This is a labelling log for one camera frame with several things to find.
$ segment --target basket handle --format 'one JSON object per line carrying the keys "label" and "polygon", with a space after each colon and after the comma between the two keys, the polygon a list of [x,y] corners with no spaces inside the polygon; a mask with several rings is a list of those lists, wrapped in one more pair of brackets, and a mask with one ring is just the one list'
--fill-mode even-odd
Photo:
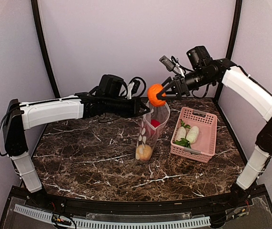
{"label": "basket handle", "polygon": [[184,147],[183,150],[187,151],[187,152],[189,152],[191,154],[195,154],[195,155],[201,154],[201,151],[198,151],[198,150],[195,150],[195,149],[190,149],[190,148],[187,148],[187,147]]}
{"label": "basket handle", "polygon": [[192,115],[199,116],[202,118],[206,117],[207,112],[199,111],[199,110],[193,110]]}

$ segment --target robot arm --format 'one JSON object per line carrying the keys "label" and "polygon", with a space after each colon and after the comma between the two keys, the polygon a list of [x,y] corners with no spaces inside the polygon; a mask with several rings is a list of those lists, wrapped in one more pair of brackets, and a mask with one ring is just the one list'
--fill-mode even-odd
{"label": "robot arm", "polygon": [[[233,89],[246,101],[248,101],[267,122],[260,131],[255,142],[255,148],[245,169],[231,187],[233,201],[237,204],[238,198],[245,195],[246,190],[254,183],[263,172],[272,157],[272,94],[260,86],[251,78],[242,67],[228,59],[213,60],[204,46],[197,46],[187,52],[187,56],[194,71],[186,75],[177,74],[170,77],[162,84],[164,89],[157,94],[158,99],[165,100],[166,93],[172,98],[182,99],[182,95],[189,96],[191,90],[197,90],[200,86],[223,83],[226,87]],[[160,61],[172,71],[179,64],[170,61],[163,56]]]}
{"label": "robot arm", "polygon": [[139,81],[135,79],[129,86],[124,86],[129,99],[119,95],[124,84],[120,77],[104,75],[99,86],[89,93],[77,93],[61,99],[35,103],[19,103],[17,99],[10,101],[3,125],[5,150],[29,192],[41,190],[42,184],[28,153],[24,131],[42,124],[90,118],[104,113],[126,118],[148,113],[150,109],[139,96],[131,97],[137,92]]}

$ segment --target potato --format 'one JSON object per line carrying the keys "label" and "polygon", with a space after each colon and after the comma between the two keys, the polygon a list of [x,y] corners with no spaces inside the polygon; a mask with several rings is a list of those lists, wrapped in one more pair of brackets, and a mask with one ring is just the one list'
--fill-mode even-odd
{"label": "potato", "polygon": [[147,144],[141,144],[136,149],[136,159],[139,161],[148,161],[151,158],[152,149]]}

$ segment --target white ridged strip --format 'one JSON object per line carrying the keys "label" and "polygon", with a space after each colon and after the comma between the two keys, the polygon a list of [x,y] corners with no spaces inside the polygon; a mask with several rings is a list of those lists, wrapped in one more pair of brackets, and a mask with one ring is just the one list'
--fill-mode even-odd
{"label": "white ridged strip", "polygon": [[[49,212],[35,210],[19,204],[15,204],[14,211],[45,223],[52,223],[52,213]],[[76,218],[73,218],[73,220],[79,229],[192,229],[211,225],[210,217],[157,223],[117,223]]]}

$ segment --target black frame pole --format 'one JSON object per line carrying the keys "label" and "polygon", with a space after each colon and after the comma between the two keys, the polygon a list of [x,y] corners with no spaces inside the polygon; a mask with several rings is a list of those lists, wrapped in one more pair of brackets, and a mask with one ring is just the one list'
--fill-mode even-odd
{"label": "black frame pole", "polygon": [[[226,58],[229,60],[231,60],[232,54],[233,54],[237,30],[238,30],[239,23],[240,23],[241,11],[242,11],[242,0],[236,0],[232,28],[231,28],[231,34],[230,34],[228,49],[227,49],[227,53],[226,53]],[[214,99],[213,99],[214,103],[218,103],[221,93],[222,93],[222,88],[223,88],[223,84],[219,83],[217,86],[217,89],[216,89]]]}
{"label": "black frame pole", "polygon": [[42,54],[42,57],[43,57],[43,60],[45,63],[48,78],[49,78],[49,81],[50,81],[50,84],[51,84],[51,87],[53,90],[54,97],[60,98],[60,92],[59,92],[58,86],[57,86],[55,78],[54,78],[49,55],[47,52],[47,46],[46,46],[44,33],[42,30],[42,25],[41,25],[41,20],[40,20],[40,11],[39,11],[38,2],[37,2],[37,0],[31,0],[31,4],[32,4],[32,12],[33,12],[33,17],[34,17],[34,22],[35,22],[36,33],[37,33],[37,37],[38,37],[39,43],[40,43],[40,51],[41,51],[41,54]]}

